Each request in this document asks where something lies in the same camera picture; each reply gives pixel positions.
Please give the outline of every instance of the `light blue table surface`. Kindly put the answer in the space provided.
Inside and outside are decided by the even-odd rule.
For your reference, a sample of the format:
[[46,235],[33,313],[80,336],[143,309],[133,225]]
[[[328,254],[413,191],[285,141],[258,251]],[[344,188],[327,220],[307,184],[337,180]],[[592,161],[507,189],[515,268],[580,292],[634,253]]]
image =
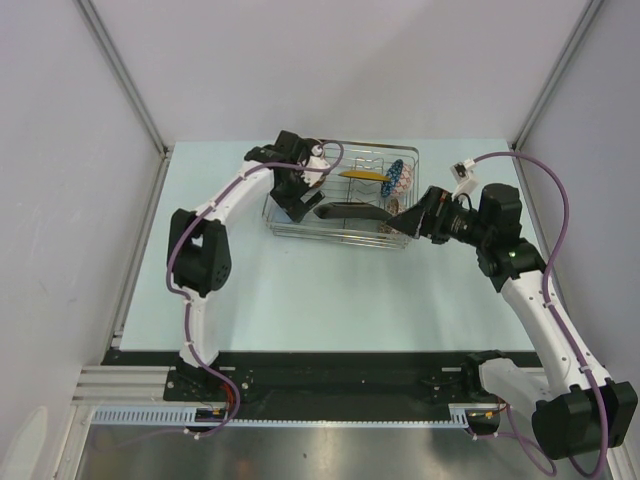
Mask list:
[[[387,140],[420,151],[420,189],[455,187],[449,167],[506,150],[504,140]],[[251,142],[188,142],[175,147],[121,342],[122,350],[179,350],[182,300],[164,286],[169,221],[193,209],[239,169]],[[511,159],[476,169],[481,186],[519,186]],[[481,187],[474,192],[479,202]],[[231,277],[218,301],[222,350],[533,350],[516,315],[477,266],[472,247],[414,240],[406,250],[276,237],[263,202],[233,225]],[[536,243],[526,210],[523,235]]]

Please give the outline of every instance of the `yellow utensil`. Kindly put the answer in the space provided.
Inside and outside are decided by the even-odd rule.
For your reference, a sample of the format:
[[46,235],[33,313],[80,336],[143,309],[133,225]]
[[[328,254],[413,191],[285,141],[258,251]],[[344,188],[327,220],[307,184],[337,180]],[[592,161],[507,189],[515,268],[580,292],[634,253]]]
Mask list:
[[374,182],[388,182],[391,180],[385,175],[381,175],[376,172],[370,172],[367,170],[347,170],[340,173],[341,177],[357,178],[359,180],[373,180]]

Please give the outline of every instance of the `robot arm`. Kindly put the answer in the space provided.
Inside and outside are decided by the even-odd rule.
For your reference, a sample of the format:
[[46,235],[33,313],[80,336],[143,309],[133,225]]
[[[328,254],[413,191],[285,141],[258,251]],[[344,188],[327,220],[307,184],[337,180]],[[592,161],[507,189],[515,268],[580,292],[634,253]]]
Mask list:
[[[465,209],[457,201],[457,195],[470,193],[477,184],[470,167],[468,162],[453,167],[459,184],[453,195],[430,187],[416,205],[386,222],[395,230],[415,238],[427,237],[435,244],[453,237],[475,247],[480,269],[518,315],[548,378],[547,386],[500,352],[484,352],[471,355],[463,367],[467,388],[472,394],[498,395],[530,417],[540,447],[548,457],[559,459],[600,447],[599,395],[587,381],[588,371],[606,408],[608,446],[621,445],[638,402],[635,391],[628,382],[615,383],[593,357],[562,305],[555,301],[552,287],[551,302],[543,298],[546,265],[537,249],[520,238],[522,203],[518,190],[488,185],[478,210]],[[212,200],[195,211],[174,213],[168,284],[175,284],[180,290],[172,291],[189,298],[187,338],[200,357],[193,357],[191,342],[185,344],[181,357],[187,364],[210,365],[218,355],[214,320],[205,316],[205,306],[231,271],[227,228],[246,206],[267,192],[293,222],[299,222],[323,195],[317,192],[306,202],[302,198],[331,168],[322,158],[320,142],[281,132],[274,145],[251,150],[238,176]],[[557,318],[552,315],[552,305]],[[584,361],[579,361],[576,349]]]
[[586,374],[591,375],[606,409],[608,446],[621,445],[638,402],[635,391],[628,382],[615,383],[598,363],[552,286],[551,301],[543,298],[546,265],[537,249],[520,238],[518,190],[487,185],[478,210],[465,209],[457,201],[456,194],[468,194],[477,183],[468,167],[458,164],[452,169],[459,183],[456,193],[432,186],[416,205],[386,222],[435,244],[453,237],[475,247],[481,271],[518,315],[548,378],[547,386],[501,352],[484,352],[471,355],[463,367],[467,388],[497,395],[530,418],[544,453],[560,459],[600,449],[599,400]]
[[[256,147],[244,160],[237,176],[208,202],[194,211],[177,210],[171,218],[167,254],[171,280],[190,298],[191,341],[207,365],[216,359],[220,346],[215,318],[206,315],[206,306],[231,273],[227,229],[247,206],[267,193],[293,222],[299,222],[324,195],[316,192],[306,202],[302,198],[332,168],[322,158],[319,141],[285,131],[274,145]],[[188,343],[180,356],[198,367]]]

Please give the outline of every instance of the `white wall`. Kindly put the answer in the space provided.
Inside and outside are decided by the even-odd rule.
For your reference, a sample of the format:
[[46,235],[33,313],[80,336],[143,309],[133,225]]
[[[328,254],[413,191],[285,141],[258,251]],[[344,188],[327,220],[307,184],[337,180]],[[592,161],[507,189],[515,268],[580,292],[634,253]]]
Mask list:
[[[640,392],[640,2],[608,2],[525,151],[566,184],[571,223],[558,262],[572,318],[618,381]],[[553,185],[527,169],[548,238]],[[639,415],[633,424],[640,438]]]
[[71,0],[0,3],[0,459],[46,405],[43,478],[159,159]]
[[585,0],[95,0],[176,140],[513,139]]

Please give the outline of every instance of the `dish drying rack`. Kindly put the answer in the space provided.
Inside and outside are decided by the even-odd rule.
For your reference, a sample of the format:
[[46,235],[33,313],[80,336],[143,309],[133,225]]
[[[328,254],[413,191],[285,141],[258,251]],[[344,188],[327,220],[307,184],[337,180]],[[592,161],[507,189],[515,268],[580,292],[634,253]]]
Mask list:
[[[413,169],[411,189],[398,198],[401,210],[409,208],[419,200],[420,155],[416,148],[361,142],[340,143],[344,146],[344,156],[340,165],[326,176],[318,188],[307,192],[302,198],[303,202],[320,190],[325,198],[318,205],[329,202],[364,202],[386,210],[391,197],[382,198],[381,182],[341,177],[340,173],[347,170],[367,170],[384,175],[398,159],[409,164]],[[335,162],[339,152],[340,149],[337,146],[327,145],[325,160],[329,163]],[[381,232],[381,221],[359,218],[323,220],[316,216],[313,209],[300,223],[293,223],[269,195],[262,209],[262,217],[274,235],[284,237],[395,249],[403,249],[411,241],[410,237],[395,231]]]

